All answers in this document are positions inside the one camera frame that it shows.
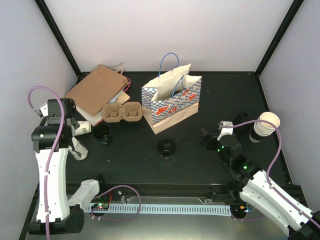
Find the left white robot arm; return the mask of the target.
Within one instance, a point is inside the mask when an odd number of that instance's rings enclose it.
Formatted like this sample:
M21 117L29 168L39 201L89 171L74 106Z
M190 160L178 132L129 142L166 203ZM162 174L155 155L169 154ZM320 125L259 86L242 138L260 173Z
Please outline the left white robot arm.
M75 138L81 126L74 118L76 110L71 98L62 98L61 103L49 99L40 111L43 119L31 134L39 170L39 204L35 220L28 225L30 235L79 233L91 200L107 195L106 185L87 179L67 198L67 157L71 154L76 160L83 160L88 155Z

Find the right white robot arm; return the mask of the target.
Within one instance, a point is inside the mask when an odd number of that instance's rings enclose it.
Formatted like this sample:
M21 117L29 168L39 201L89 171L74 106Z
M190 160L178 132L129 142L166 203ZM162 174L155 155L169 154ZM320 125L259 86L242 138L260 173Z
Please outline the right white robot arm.
M218 136L201 130L200 144L216 151L223 169L234 178L227 189L228 198L256 208L279 227L289 240L318 240L320 213L312 211L277 185L267 172L243 154L231 128Z

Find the black plastic cup lid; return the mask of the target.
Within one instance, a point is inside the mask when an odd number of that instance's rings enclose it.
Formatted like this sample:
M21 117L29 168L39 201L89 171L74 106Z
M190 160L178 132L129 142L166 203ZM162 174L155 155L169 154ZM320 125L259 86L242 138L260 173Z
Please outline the black plastic cup lid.
M175 95L181 93L181 90L176 90L175 92L172 93L171 97L173 98Z

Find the blue checkered paper bag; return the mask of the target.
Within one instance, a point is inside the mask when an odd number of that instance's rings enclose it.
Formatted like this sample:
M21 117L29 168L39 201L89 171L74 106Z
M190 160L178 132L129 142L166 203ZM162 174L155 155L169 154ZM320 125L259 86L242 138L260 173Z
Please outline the blue checkered paper bag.
M177 64L162 73L164 58L161 59L157 77L141 87L142 113L154 134L158 134L198 113L202 89L202 77L189 75L191 64ZM171 97L175 91L179 94Z

